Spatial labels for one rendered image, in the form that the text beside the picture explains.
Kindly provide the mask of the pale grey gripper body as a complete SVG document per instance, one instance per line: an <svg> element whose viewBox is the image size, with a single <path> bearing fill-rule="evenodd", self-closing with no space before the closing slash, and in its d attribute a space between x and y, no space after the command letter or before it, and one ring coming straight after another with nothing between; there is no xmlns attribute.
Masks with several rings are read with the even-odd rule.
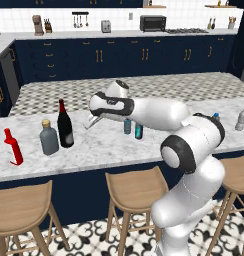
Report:
<svg viewBox="0 0 244 256"><path fill-rule="evenodd" d="M101 119L102 119L101 116L94 116L94 115L90 114L88 119L83 123L83 125L86 129L89 129L93 125L95 125L97 122L99 122Z"/></svg>

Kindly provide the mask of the dark wine bottle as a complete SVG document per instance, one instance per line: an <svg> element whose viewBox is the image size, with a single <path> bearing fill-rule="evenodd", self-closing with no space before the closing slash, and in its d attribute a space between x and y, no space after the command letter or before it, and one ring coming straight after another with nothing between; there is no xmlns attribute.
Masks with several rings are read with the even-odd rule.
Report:
<svg viewBox="0 0 244 256"><path fill-rule="evenodd" d="M71 119L68 116L64 101L59 100L59 115L57 120L60 144L64 148L69 148L74 144Z"/></svg>

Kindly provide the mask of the grey bottle with cork lid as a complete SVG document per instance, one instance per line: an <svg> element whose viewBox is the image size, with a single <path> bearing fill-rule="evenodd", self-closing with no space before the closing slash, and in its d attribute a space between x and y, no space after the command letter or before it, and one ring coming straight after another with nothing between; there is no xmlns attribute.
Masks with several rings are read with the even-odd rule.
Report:
<svg viewBox="0 0 244 256"><path fill-rule="evenodd" d="M43 130L40 133L40 141L43 149L43 153L47 156L56 153L59 150L57 133L54 128L51 127L49 119L42 121Z"/></svg>

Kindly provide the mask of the navy base cupboard run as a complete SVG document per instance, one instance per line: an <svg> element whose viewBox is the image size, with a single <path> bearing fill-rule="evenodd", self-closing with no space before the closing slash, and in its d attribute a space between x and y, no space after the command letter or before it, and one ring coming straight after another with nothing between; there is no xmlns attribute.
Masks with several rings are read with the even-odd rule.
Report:
<svg viewBox="0 0 244 256"><path fill-rule="evenodd" d="M17 40L24 83L224 72L232 35Z"/></svg>

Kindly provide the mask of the wooden bar stool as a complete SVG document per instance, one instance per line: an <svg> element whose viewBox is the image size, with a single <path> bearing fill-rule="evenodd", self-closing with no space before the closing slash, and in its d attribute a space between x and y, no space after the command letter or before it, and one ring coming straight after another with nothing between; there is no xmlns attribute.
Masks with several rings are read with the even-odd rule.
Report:
<svg viewBox="0 0 244 256"><path fill-rule="evenodd" d="M225 167L223 187L226 189L226 194L219 208L219 212L215 213L216 220L219 224L206 256L210 256L227 216L230 213L244 212L244 202L240 198L241 195L244 195L244 155L238 158L222 159L221 162Z"/></svg>
<svg viewBox="0 0 244 256"><path fill-rule="evenodd" d="M106 173L105 176L110 195L106 240L109 240L110 230L115 226L120 233L118 256L123 256L128 232L145 230L149 233L154 228L156 241L159 241L161 229L150 224L150 211L151 205L169 191L160 168L155 166L121 174ZM146 225L130 229L130 225L136 224L136 221L130 221L130 217L136 213L146 214Z"/></svg>
<svg viewBox="0 0 244 256"><path fill-rule="evenodd" d="M0 256L11 253L23 256L24 252L36 249L44 256L51 256L48 246L53 236L43 237L39 229L47 214L50 215L48 232L51 232L52 224L55 224L65 248L70 249L51 197L52 181L0 190ZM33 234L36 247L21 247L18 235L26 232Z"/></svg>

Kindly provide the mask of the red glass bottle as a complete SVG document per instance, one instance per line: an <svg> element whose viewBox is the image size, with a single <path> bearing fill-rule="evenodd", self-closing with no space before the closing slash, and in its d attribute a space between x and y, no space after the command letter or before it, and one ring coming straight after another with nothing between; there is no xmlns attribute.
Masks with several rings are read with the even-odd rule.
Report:
<svg viewBox="0 0 244 256"><path fill-rule="evenodd" d="M4 133L5 133L4 143L11 147L11 154L13 157L11 164L15 166L19 166L23 163L23 156L22 156L18 141L12 136L9 128L5 128Z"/></svg>

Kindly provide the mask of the grey dishwasher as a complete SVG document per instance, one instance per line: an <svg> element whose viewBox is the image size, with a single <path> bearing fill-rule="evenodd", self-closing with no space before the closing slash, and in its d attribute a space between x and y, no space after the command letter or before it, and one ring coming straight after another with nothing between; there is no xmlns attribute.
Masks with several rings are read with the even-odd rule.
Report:
<svg viewBox="0 0 244 256"><path fill-rule="evenodd" d="M12 63L12 57L10 50L6 49L0 56L0 62L3 69L5 81L9 91L12 105L16 104L16 101L20 95L19 84L17 81L14 65Z"/></svg>

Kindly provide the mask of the silver toaster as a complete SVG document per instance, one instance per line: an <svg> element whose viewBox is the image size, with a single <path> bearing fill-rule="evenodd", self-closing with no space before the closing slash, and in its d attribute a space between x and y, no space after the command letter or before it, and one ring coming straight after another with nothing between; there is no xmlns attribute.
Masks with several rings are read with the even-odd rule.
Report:
<svg viewBox="0 0 244 256"><path fill-rule="evenodd" d="M111 32L111 22L109 20L102 20L101 21L101 31L103 33L110 33Z"/></svg>

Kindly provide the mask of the brown coffee machine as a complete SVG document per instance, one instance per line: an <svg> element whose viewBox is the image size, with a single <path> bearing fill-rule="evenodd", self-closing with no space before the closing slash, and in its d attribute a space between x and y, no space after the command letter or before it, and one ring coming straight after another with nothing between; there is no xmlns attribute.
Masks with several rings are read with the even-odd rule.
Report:
<svg viewBox="0 0 244 256"><path fill-rule="evenodd" d="M35 36L42 36L44 34L43 27L42 27L42 21L40 15L33 15L32 21L35 28Z"/></svg>

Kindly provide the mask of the black toaster oven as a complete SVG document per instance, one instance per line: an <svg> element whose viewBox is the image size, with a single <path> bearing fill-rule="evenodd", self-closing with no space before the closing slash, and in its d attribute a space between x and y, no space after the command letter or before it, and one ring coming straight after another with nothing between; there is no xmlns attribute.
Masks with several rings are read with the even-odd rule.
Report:
<svg viewBox="0 0 244 256"><path fill-rule="evenodd" d="M140 30L143 32L164 32L166 17L163 15L141 15Z"/></svg>

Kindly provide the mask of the black hob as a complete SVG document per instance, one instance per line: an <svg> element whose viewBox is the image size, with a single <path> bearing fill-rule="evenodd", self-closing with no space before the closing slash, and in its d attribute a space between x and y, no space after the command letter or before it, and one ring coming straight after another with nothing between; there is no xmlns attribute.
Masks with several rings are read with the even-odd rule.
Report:
<svg viewBox="0 0 244 256"><path fill-rule="evenodd" d="M169 34L209 33L208 31L200 28L166 29L165 32Z"/></svg>

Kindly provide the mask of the clear plastic water bottle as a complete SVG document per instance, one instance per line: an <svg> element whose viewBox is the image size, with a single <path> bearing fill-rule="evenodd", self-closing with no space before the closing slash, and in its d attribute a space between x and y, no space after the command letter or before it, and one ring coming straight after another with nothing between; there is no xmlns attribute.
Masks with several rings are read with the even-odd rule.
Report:
<svg viewBox="0 0 244 256"><path fill-rule="evenodd" d="M240 112L238 116L237 123L235 125L237 131L242 131L244 129L244 109Z"/></svg>

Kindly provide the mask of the dark fridge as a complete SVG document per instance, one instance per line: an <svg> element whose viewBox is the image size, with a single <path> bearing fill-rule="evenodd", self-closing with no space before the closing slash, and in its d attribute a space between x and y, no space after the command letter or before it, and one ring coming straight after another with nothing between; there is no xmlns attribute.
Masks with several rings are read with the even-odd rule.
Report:
<svg viewBox="0 0 244 256"><path fill-rule="evenodd" d="M243 9L238 32L234 38L226 72L238 78L242 76L244 69L244 0L229 0L230 6Z"/></svg>

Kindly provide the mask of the rail with hanging tools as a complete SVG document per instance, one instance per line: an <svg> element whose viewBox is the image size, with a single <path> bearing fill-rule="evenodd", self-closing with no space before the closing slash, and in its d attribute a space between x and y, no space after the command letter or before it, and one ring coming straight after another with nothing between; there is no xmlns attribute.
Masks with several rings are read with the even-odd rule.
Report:
<svg viewBox="0 0 244 256"><path fill-rule="evenodd" d="M73 26L75 28L82 28L83 26L88 27L89 23L88 23L88 12L76 12L73 11L72 12L73 15ZM85 23L82 23L82 17L85 17Z"/></svg>

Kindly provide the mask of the navy wall cupboard run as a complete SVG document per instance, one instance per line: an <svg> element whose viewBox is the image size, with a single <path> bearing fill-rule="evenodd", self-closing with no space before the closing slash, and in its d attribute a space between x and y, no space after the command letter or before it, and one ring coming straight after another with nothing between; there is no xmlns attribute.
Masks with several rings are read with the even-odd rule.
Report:
<svg viewBox="0 0 244 256"><path fill-rule="evenodd" d="M142 8L144 0L0 0L0 8Z"/></svg>

